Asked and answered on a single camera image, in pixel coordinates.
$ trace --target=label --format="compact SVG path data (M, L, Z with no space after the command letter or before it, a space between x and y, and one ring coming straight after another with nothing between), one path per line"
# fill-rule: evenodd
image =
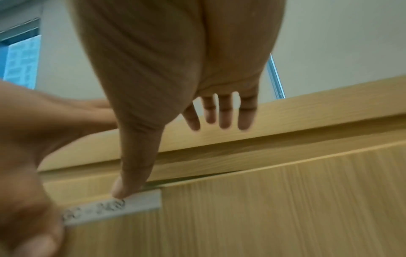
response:
M161 207L161 190L136 193L123 200L109 199L70 207L63 212L65 226L114 218Z

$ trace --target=human hand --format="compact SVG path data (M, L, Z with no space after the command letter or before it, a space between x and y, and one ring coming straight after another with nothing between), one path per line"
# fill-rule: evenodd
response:
M182 113L232 121L232 92L246 130L257 109L260 74L282 23L285 0L68 0L78 34L117 115L122 173L112 194L136 192L151 173L166 124Z
M106 100L66 100L0 81L0 243L13 257L50 257L63 241L41 161L83 136L116 128Z

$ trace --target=wood grain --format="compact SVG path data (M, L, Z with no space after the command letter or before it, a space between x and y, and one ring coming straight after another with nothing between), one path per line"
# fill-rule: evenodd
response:
M406 113L406 76L314 94L277 100L259 106L254 127L246 133L227 131L202 122L194 133L184 121L174 121L164 132L160 152L276 135ZM120 158L118 132L89 136L49 156L40 170L97 163Z
M67 257L403 257L406 145L162 186L157 211L68 229Z
M406 140L406 116L160 153L149 182L247 170ZM107 195L118 161L42 172L60 203Z

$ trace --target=window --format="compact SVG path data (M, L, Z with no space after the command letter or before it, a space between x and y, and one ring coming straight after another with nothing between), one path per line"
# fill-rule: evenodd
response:
M0 31L0 78L34 89L40 45L39 19Z
M272 55L269 57L268 63L266 64L269 76L271 77L272 86L274 87L274 92L276 99L283 99L285 97L285 92L283 91L282 84L280 83L278 71L276 70L274 59Z

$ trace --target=ceiling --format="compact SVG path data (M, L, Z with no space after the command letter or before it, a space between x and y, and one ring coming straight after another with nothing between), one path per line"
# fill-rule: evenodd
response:
M0 0L0 12L31 0Z

